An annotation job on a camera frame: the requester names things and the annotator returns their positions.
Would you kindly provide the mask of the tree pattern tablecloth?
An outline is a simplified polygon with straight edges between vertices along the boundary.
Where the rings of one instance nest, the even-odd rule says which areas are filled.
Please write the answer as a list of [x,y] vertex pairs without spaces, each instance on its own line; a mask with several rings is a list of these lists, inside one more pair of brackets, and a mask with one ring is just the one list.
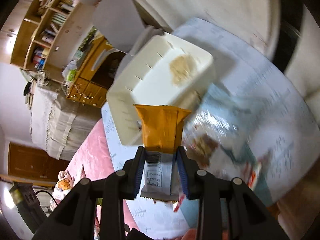
[[[319,156],[319,127],[292,83],[263,54],[242,39],[200,18],[192,18],[171,35],[211,53],[215,81],[203,95],[183,97],[177,107],[208,109],[238,125],[243,145],[234,162],[223,159],[207,170],[223,179],[246,179],[244,168],[262,166],[254,193],[271,206],[308,172]],[[101,109],[115,170],[132,159],[142,145],[122,145],[108,103]]]

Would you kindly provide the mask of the cartoon print blanket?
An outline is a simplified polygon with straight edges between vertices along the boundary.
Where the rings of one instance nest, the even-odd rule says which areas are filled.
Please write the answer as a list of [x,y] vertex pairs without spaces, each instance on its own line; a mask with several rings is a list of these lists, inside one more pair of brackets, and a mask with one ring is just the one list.
[[60,171],[58,174],[58,182],[54,186],[54,191],[52,193],[52,199],[50,200],[50,209],[53,211],[58,204],[61,203],[63,198],[73,188],[74,180],[66,171]]

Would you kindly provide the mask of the round rice cake bag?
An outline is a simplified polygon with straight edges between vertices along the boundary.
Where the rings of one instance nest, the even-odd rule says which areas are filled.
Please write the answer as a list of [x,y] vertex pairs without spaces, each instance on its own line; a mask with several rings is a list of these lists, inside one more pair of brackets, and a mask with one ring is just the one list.
[[172,83],[177,86],[192,79],[197,72],[196,62],[190,54],[176,57],[170,62],[169,68]]

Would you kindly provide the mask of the lace covered cabinet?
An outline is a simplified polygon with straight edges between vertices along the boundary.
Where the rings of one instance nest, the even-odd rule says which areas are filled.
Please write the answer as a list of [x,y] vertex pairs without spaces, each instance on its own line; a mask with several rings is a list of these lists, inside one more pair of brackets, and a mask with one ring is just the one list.
[[50,157],[70,161],[100,119],[99,108],[67,99],[59,83],[35,86],[31,141]]

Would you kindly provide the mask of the nut bar clear packet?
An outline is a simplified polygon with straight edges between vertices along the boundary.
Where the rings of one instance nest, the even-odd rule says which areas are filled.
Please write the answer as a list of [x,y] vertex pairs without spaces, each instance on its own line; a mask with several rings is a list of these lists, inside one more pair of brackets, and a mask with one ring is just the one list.
[[242,148],[238,125],[208,109],[198,108],[183,131],[187,156],[200,167],[209,168],[223,159],[234,162]]

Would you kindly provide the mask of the white plastic storage bin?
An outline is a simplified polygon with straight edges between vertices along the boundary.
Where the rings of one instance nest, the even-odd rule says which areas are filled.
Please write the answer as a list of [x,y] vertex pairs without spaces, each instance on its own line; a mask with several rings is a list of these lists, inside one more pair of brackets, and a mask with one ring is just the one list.
[[[177,86],[170,63],[179,56],[191,59],[194,74]],[[203,95],[215,81],[214,59],[208,51],[177,36],[154,36],[129,62],[106,94],[122,145],[138,145],[141,132],[134,105],[178,106],[189,92]]]

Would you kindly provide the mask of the pink quilt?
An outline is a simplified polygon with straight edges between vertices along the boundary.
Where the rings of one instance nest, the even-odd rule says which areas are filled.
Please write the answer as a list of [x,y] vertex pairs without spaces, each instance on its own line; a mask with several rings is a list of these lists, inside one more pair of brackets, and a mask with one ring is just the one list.
[[103,121],[99,120],[90,131],[65,169],[74,180],[73,187],[82,179],[104,179],[114,172]]

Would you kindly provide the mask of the green tissue box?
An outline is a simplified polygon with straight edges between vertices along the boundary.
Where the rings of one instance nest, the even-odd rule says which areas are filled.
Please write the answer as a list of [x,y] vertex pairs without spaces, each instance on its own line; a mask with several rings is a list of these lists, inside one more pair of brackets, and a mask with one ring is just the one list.
[[70,70],[68,72],[67,76],[66,76],[66,81],[73,82],[74,78],[75,78],[75,75],[76,75],[76,72],[77,72],[76,69]]

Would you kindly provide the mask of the cream floral curtain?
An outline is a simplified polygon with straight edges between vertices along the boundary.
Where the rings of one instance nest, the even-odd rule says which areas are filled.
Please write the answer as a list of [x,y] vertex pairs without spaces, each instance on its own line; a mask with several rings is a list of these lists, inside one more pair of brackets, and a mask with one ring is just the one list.
[[[223,27],[271,57],[284,0],[135,0],[161,26],[174,29],[192,17]],[[286,76],[310,103],[319,102],[319,17],[303,6],[297,48]]]

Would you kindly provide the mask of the grey office chair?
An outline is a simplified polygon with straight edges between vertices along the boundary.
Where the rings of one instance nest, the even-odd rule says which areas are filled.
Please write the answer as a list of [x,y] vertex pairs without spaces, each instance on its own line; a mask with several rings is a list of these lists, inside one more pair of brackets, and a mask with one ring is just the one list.
[[97,5],[93,25],[110,44],[126,55],[121,60],[115,77],[127,67],[134,56],[154,36],[164,35],[162,29],[145,25],[133,0],[80,0],[85,5]]

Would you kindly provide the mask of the wooden bookshelf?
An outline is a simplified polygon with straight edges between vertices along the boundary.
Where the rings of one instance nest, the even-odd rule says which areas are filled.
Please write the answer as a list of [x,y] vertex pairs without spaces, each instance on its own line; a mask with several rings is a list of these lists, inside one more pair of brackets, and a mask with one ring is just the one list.
[[92,28],[95,7],[80,0],[33,0],[17,33],[10,63],[44,70],[62,83],[62,70]]

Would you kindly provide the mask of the wooden desk with drawers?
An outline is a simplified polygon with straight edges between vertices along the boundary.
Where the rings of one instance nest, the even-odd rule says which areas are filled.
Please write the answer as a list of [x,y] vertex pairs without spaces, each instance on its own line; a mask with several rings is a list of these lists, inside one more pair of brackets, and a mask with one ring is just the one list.
[[124,56],[105,37],[94,39],[67,88],[66,98],[82,105],[102,107]]

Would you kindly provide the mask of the orange snack packet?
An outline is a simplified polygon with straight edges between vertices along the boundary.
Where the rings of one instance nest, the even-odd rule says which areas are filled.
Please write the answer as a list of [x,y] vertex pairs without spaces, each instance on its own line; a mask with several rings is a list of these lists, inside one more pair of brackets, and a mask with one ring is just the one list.
[[175,154],[181,146],[188,109],[175,106],[135,105],[142,122],[145,149],[144,186],[141,196],[165,202],[179,199]]

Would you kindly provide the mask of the brown wooden door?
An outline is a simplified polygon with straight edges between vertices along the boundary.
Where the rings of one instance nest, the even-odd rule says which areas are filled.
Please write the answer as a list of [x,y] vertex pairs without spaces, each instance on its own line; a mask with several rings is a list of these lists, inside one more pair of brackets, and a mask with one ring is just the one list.
[[9,143],[8,175],[39,181],[57,181],[69,161],[50,157],[46,151]]

